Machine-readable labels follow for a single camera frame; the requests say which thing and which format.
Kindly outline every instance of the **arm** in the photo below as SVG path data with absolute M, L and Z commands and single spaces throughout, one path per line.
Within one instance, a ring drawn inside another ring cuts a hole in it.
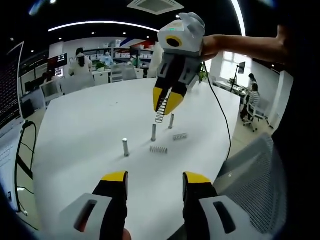
M 92 69 L 92 67 L 93 67 L 93 64 L 92 64 L 92 61 L 89 59 L 89 64 L 88 64 L 88 66 L 89 66 L 89 71 L 91 72 L 91 69 Z
M 289 62 L 289 31 L 278 26 L 277 37 L 243 37 L 211 35 L 204 38 L 203 55 L 208 60 L 218 52 L 232 52 L 268 62 L 287 64 Z
M 75 74 L 74 69 L 72 68 L 72 66 L 70 66 L 69 68 L 69 75 L 73 76 Z

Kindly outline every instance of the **metal spring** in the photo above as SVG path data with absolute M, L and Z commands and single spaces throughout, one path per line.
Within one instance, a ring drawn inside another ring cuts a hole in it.
M 186 139 L 187 137 L 188 137 L 188 133 L 173 135 L 173 141 Z
M 150 152 L 156 154 L 167 154 L 168 148 L 159 146 L 150 146 Z
M 167 103 L 168 103 L 168 98 L 160 99 L 160 107 L 155 116 L 155 122 L 157 124 L 161 124 L 164 121 Z

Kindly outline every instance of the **metal rod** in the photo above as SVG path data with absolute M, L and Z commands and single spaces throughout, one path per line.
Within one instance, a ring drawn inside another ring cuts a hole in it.
M 123 150 L 124 150 L 124 156 L 125 157 L 128 157 L 130 154 L 129 154 L 129 149 L 128 149 L 128 139 L 124 138 L 122 140 L 123 142 Z
M 174 115 L 174 114 L 171 114 L 169 129 L 172 129 L 172 128 L 173 128 L 174 119 L 175 119 L 175 115 Z
M 151 141 L 152 142 L 156 141 L 156 132 L 157 132 L 157 125 L 153 124 L 152 125 L 152 136 L 151 136 Z

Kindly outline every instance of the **person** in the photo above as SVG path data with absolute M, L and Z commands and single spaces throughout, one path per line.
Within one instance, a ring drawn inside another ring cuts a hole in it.
M 258 92 L 258 84 L 253 84 L 252 85 L 252 91 L 250 92 L 249 96 L 249 101 L 248 103 L 251 104 L 253 107 L 258 106 L 260 102 L 260 94 Z M 244 121 L 245 117 L 248 116 L 248 108 L 247 104 L 244 105 L 243 110 L 240 113 L 240 118 L 242 121 Z
M 252 90 L 253 84 L 258 84 L 258 83 L 257 83 L 257 80 L 255 78 L 255 75 L 253 75 L 253 73 L 250 73 L 249 74 L 249 86 L 248 86 L 250 90 Z
M 104 54 L 104 56 L 100 58 L 100 62 L 104 63 L 106 66 L 109 67 L 114 64 L 114 61 L 108 51 Z
M 287 216 L 285 226 L 277 236 L 278 239 L 303 238 L 308 231 L 315 229 L 310 213 L 316 208 L 307 203 L 302 189 L 316 183 L 310 173 L 312 160 L 319 159 L 317 141 L 320 122 L 320 100 L 317 90 L 320 89 L 316 74 L 316 53 L 318 38 L 313 34 L 311 24 L 315 23 L 315 1 L 275 0 L 278 20 L 276 37 L 245 37 L 231 35 L 210 35 L 203 39 L 203 60 L 214 58 L 219 52 L 232 52 L 247 55 L 262 61 L 284 64 L 291 69 L 294 77 L 289 100 L 278 129 L 272 135 L 275 149 L 278 151 L 286 173 Z M 310 91 L 301 91 L 301 87 L 312 86 Z M 298 111 L 300 107 L 308 113 Z
M 69 68 L 70 76 L 84 75 L 91 72 L 92 61 L 85 56 L 84 49 L 78 48 L 75 52 L 76 61 L 74 61 Z
M 154 45 L 154 51 L 152 54 L 152 59 L 149 65 L 149 70 L 147 78 L 156 78 L 158 76 L 158 68 L 162 62 L 162 57 L 164 54 L 163 48 L 160 46 L 159 42 L 156 42 Z

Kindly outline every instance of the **window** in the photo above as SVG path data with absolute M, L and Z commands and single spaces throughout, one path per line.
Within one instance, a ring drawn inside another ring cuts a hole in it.
M 252 59 L 245 55 L 225 51 L 223 53 L 220 77 L 227 80 L 233 79 L 236 74 L 237 65 L 243 62 L 245 62 L 244 74 L 237 74 L 237 84 L 247 88 L 249 86 Z

